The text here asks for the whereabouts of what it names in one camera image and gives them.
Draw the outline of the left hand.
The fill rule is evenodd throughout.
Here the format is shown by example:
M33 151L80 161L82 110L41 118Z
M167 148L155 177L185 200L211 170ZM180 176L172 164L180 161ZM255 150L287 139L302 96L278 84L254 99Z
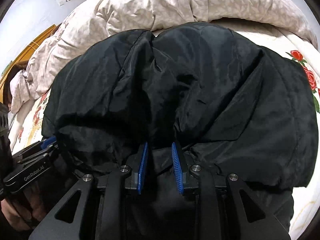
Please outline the left hand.
M27 189L24 191L24 195L30 204L30 211L13 200L4 199L1 201L1 210L4 217L17 231L30 230L33 228L31 222L33 219L41 222L47 214L39 190L35 188Z

